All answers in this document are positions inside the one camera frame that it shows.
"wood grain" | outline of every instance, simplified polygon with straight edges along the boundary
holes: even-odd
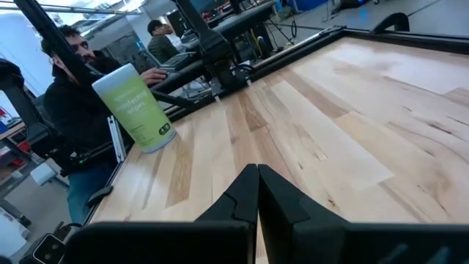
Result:
[[[263,163],[349,221],[469,223],[468,72],[344,38],[176,122],[162,150],[134,147],[92,221],[192,221]]]

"man's hand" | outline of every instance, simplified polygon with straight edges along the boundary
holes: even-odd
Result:
[[[146,72],[142,73],[140,76],[144,80],[146,85],[157,84],[162,82],[166,78],[166,71],[160,70],[157,68],[151,68]]]

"man's hair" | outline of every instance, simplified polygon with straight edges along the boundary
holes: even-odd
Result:
[[[153,36],[153,30],[155,30],[155,27],[159,27],[159,26],[162,26],[163,23],[161,23],[161,21],[159,20],[153,20],[153,21],[150,21],[148,23],[148,27],[147,27],[147,30],[148,30],[148,33],[151,34]]]
[[[68,25],[60,26],[59,31],[64,35],[64,37],[71,37],[73,35],[79,35],[80,34],[80,32],[78,30],[76,30],[75,28],[73,28],[71,26],[68,26]],[[53,54],[54,54],[54,50],[52,49],[52,45],[47,40],[44,40],[44,39],[41,40],[41,49],[43,50],[43,52],[45,54],[49,55],[49,57],[52,57]]]

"black metal frame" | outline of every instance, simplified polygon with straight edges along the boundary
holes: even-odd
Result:
[[[304,43],[298,43],[297,45],[291,47],[288,50],[285,50],[282,54],[279,54],[277,57],[268,60],[266,63],[261,63],[260,66],[255,67],[256,71],[253,73],[250,78],[252,81],[257,81],[271,73],[274,73],[277,70],[293,63],[294,61],[307,56],[326,45],[334,43],[337,40],[340,40],[343,37],[352,37],[362,40],[375,41],[380,43],[389,43],[395,45],[405,45],[414,48],[424,48],[434,51],[445,51],[455,54],[464,54],[469,55],[469,37],[457,37],[457,36],[445,36],[445,35],[433,35],[433,34],[416,34],[409,32],[384,32],[382,34],[374,34],[366,30],[361,29],[348,29],[344,27],[332,27],[326,29],[322,32],[319,32],[315,37],[310,40],[305,41]],[[231,95],[236,91],[246,87],[241,86],[237,89],[224,90],[218,96],[223,98],[225,96]],[[168,113],[169,119],[172,122],[176,122],[183,117],[188,116],[189,114],[194,113],[195,111],[215,102],[214,97],[202,98],[199,102],[189,106],[187,108],[178,108]],[[112,184],[118,169],[114,170],[113,175],[109,179],[108,185]],[[96,204],[88,218],[86,219],[85,224],[89,223],[96,208],[99,204]]]

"man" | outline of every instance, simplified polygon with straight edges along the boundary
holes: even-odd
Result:
[[[179,52],[171,44],[166,37],[168,27],[164,26],[161,21],[153,20],[148,23],[148,33],[152,35],[152,40],[148,44],[148,51],[161,63],[167,62]]]
[[[105,57],[99,51],[93,51],[88,42],[76,29],[70,26],[59,27],[60,32],[72,46],[75,53],[81,56],[102,73],[110,73],[120,67],[114,59]],[[97,96],[92,87],[80,85],[78,80],[54,52],[51,44],[42,40],[43,51],[52,58],[53,83],[44,94],[43,105],[51,122],[75,146],[91,150],[111,141],[107,117],[111,114],[106,105]],[[166,74],[162,70],[151,69],[141,74],[145,84],[161,82]],[[89,212],[86,206],[88,199],[104,187],[115,161],[105,159],[89,165],[69,177],[68,207],[72,222],[83,223]]]

